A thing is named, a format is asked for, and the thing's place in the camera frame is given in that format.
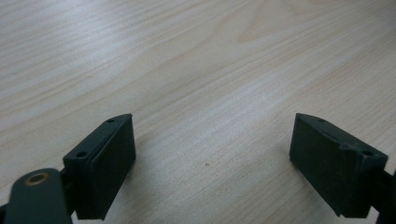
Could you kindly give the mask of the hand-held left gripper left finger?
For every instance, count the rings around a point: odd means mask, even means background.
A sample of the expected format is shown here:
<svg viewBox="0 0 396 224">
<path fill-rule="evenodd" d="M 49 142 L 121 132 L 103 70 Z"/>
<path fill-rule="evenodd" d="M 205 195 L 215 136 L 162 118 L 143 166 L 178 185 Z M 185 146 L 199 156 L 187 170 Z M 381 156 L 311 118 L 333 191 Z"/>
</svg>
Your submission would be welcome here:
<svg viewBox="0 0 396 224">
<path fill-rule="evenodd" d="M 136 159 L 133 117 L 104 121 L 64 156 L 68 210 L 79 219 L 103 219 Z"/>
</svg>

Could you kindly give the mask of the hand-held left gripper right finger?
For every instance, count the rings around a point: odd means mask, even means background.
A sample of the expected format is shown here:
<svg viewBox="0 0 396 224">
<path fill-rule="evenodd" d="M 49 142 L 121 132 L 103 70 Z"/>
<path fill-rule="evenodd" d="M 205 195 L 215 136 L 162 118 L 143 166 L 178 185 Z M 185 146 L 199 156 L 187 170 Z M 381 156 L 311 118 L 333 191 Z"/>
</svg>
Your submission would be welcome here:
<svg viewBox="0 0 396 224">
<path fill-rule="evenodd" d="M 388 156 L 329 121 L 298 113 L 290 160 L 337 216 L 389 216 Z"/>
</svg>

